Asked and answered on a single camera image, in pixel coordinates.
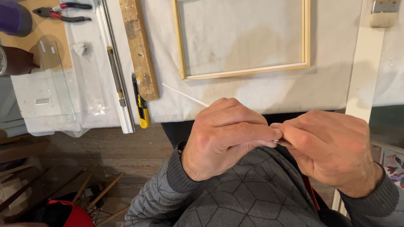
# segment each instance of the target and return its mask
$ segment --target patterned sweater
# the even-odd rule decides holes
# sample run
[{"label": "patterned sweater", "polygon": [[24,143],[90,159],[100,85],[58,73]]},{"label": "patterned sweater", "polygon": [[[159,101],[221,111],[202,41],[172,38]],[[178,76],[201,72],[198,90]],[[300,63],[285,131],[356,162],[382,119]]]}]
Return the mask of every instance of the patterned sweater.
[{"label": "patterned sweater", "polygon": [[[353,226],[404,226],[404,190],[387,176],[364,198],[341,194]],[[258,147],[235,166],[192,181],[175,150],[136,196],[123,227],[325,226],[299,171],[269,147]]]}]

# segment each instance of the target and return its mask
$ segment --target wooden picture frame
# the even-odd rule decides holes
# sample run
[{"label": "wooden picture frame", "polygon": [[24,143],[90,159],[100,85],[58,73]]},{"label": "wooden picture frame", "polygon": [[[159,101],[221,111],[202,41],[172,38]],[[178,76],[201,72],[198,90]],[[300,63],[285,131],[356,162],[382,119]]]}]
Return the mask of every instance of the wooden picture frame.
[{"label": "wooden picture frame", "polygon": [[180,73],[181,73],[181,77],[182,77],[183,81],[222,78],[222,77],[229,77],[229,76],[239,76],[239,75],[256,74],[256,73],[262,73],[262,72],[302,69],[302,68],[310,67],[310,0],[301,0],[302,1],[302,62],[287,64],[287,65],[261,67],[261,68],[255,68],[255,69],[244,69],[244,70],[236,70],[236,71],[228,71],[228,72],[220,72],[220,73],[210,73],[210,74],[204,74],[204,75],[187,76],[187,69],[186,69],[186,65],[185,65],[185,56],[184,56],[183,37],[182,37],[182,32],[181,32],[180,10],[179,10],[179,2],[183,2],[183,1],[186,1],[186,0],[173,0],[175,28],[176,28],[176,33],[177,33],[177,45],[178,45],[179,62],[180,62]]}]

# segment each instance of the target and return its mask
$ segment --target brown pot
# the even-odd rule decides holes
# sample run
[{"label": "brown pot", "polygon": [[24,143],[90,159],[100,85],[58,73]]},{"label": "brown pot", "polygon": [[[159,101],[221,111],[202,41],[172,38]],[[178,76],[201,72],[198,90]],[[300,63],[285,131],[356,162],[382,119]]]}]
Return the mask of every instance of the brown pot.
[{"label": "brown pot", "polygon": [[0,76],[18,76],[30,74],[34,68],[40,68],[32,62],[33,53],[23,49],[0,45]]}]

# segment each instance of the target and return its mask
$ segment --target pliers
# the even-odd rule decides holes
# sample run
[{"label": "pliers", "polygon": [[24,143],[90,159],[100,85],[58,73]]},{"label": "pliers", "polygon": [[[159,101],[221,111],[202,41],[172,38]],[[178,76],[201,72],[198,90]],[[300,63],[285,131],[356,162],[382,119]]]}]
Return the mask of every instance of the pliers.
[{"label": "pliers", "polygon": [[91,21],[91,18],[88,18],[88,17],[64,17],[64,16],[56,13],[56,12],[62,11],[65,8],[92,9],[93,7],[89,4],[67,2],[67,3],[62,3],[53,8],[41,7],[38,9],[34,9],[32,12],[41,17],[57,18],[59,20],[62,20],[65,22],[71,22],[71,23],[82,22],[82,21]]}]

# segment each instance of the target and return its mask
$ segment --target purple bottle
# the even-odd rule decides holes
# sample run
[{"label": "purple bottle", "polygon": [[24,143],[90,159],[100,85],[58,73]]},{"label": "purple bottle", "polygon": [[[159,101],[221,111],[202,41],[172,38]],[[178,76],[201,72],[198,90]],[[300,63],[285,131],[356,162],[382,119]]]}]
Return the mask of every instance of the purple bottle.
[{"label": "purple bottle", "polygon": [[31,14],[25,7],[11,0],[0,0],[0,32],[25,37],[31,28]]}]

